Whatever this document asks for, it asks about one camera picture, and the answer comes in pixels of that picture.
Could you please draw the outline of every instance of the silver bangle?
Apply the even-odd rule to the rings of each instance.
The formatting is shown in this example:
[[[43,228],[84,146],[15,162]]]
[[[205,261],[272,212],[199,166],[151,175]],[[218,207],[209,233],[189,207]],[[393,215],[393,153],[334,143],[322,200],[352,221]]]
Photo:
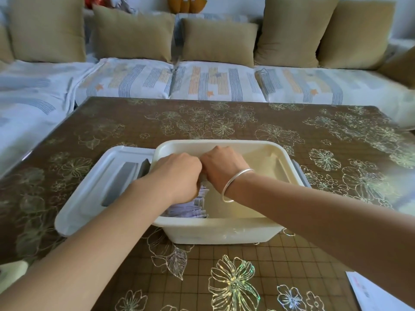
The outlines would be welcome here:
[[[226,192],[226,189],[228,188],[228,186],[230,186],[231,185],[231,183],[237,178],[237,177],[239,177],[240,175],[242,175],[243,173],[245,173],[245,172],[248,172],[248,171],[255,171],[255,170],[253,170],[253,169],[245,169],[245,170],[242,170],[242,171],[239,171],[235,176],[233,176],[229,181],[228,181],[228,183],[226,183],[226,185],[225,185],[225,187],[223,188],[223,190],[222,190],[222,194],[221,194],[221,196],[222,196],[222,201],[223,202],[225,202],[225,203],[232,203],[234,200],[228,200],[228,201],[226,201],[225,200],[225,192]]]

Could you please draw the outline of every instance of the beige pillow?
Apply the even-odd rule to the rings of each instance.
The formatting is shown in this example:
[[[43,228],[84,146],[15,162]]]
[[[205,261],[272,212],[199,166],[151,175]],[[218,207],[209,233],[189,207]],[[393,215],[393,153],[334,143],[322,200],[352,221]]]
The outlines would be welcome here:
[[[415,89],[415,47],[385,63],[378,72],[410,89]]]
[[[317,67],[315,52],[339,0],[265,0],[255,64]]]
[[[340,0],[321,40],[320,65],[332,69],[379,67],[394,12],[394,2]]]
[[[14,56],[28,62],[85,62],[84,0],[10,0]]]
[[[233,21],[183,19],[187,61],[212,61],[254,67],[258,25]]]
[[[7,28],[0,24],[0,61],[11,63],[14,61],[13,51],[10,46]]]
[[[173,14],[135,16],[103,6],[93,10],[100,57],[171,62]]]

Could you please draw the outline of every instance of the sofa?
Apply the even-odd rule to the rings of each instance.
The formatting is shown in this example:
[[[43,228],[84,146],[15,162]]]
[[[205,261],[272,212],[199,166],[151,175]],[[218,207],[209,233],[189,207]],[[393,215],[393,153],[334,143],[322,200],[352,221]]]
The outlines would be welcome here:
[[[7,26],[7,8],[1,11],[0,23]],[[248,67],[181,60],[183,19],[258,23],[261,18],[177,14],[169,63],[152,59],[97,59],[93,27],[88,25],[93,14],[84,11],[84,15],[86,62],[1,62],[0,177],[24,159],[76,106],[94,96],[376,106],[400,127],[415,127],[415,91],[375,71]],[[392,59],[414,45],[415,41],[390,39],[385,54]]]

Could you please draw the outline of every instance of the hand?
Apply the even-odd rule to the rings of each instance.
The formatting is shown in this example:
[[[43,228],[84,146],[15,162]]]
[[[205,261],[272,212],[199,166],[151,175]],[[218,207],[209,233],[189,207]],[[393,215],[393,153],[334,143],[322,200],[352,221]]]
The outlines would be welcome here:
[[[249,165],[242,155],[231,147],[216,146],[211,151],[204,153],[200,157],[200,161],[203,165],[203,172],[206,173],[209,182],[219,193],[233,176],[242,170],[249,169]]]
[[[173,205],[197,197],[201,170],[199,158],[187,153],[171,154],[159,159],[148,177],[155,185],[161,186],[163,192],[160,194],[167,194],[170,205]]]

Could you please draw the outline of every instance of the brown table cover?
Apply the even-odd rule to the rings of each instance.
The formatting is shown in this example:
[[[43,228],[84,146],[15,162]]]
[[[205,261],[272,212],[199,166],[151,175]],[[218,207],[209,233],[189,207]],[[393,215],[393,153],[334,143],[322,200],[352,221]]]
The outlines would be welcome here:
[[[313,188],[379,207],[402,194],[391,175],[415,167],[415,137],[376,107],[95,97],[0,181],[0,263],[32,264],[65,240],[54,218],[106,150],[183,138],[276,142]],[[415,203],[396,210],[415,214]],[[345,270],[288,230],[258,245],[183,246],[151,227],[94,310],[357,310]]]

